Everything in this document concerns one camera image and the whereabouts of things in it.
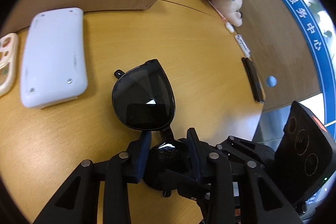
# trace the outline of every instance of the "blue ball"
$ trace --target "blue ball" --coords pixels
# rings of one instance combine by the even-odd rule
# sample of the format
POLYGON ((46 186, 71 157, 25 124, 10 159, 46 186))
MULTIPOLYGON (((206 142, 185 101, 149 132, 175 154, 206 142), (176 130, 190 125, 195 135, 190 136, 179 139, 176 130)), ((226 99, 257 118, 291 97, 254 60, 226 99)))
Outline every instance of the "blue ball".
POLYGON ((272 88, 277 84, 277 79, 274 76, 269 76, 266 79, 266 84, 272 88))

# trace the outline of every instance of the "sunglasses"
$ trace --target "sunglasses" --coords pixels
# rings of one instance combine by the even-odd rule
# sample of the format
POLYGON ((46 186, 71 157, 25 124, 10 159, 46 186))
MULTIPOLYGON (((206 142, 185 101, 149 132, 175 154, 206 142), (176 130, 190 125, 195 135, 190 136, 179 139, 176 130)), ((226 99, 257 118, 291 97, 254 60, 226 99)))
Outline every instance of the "sunglasses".
POLYGON ((185 142, 175 140, 170 124, 175 114, 173 90, 157 59, 149 60, 128 72, 117 70, 118 79, 112 91, 112 104, 119 120, 129 128, 160 131, 163 142, 153 147, 143 176, 151 188, 169 191, 160 180, 167 169, 180 174, 189 172, 185 142))

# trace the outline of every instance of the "wooden table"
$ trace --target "wooden table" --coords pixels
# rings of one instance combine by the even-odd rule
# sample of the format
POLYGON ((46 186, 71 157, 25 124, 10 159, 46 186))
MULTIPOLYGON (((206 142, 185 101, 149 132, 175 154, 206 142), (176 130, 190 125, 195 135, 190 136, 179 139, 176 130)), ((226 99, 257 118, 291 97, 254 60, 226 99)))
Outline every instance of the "wooden table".
MULTIPOLYGON (((26 33, 19 32, 19 67, 26 33)), ((176 100, 171 125, 176 138, 185 137, 189 127, 212 145, 228 135, 252 138, 263 105, 253 100, 241 49, 206 2, 158 0, 146 11, 87 13, 84 44, 89 85, 77 100, 24 108, 18 79, 0 98, 1 176, 29 221, 82 160, 108 160, 139 137, 112 108, 117 69, 160 61, 176 100)), ((158 141, 153 133, 153 144, 158 141)), ((163 198, 144 183, 129 185, 129 200, 133 224, 202 219, 195 202, 176 192, 163 198)), ((98 211, 102 223, 101 196, 98 211)))

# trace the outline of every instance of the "blue sign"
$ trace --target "blue sign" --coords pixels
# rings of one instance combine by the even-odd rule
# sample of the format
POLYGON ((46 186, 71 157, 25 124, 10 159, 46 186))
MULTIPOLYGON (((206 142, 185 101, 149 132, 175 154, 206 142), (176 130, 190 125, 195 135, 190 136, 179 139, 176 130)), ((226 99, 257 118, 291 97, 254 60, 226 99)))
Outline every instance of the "blue sign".
MULTIPOLYGON (((323 93, 325 123, 334 121, 336 120, 335 74, 321 30, 303 0, 283 0, 283 2, 286 4, 289 11, 296 19, 298 26, 301 28, 315 62, 320 88, 323 93)), ((328 127, 328 131, 336 140, 335 130, 336 124, 328 127)), ((314 202, 317 195, 318 193, 316 193, 309 202, 314 202)))

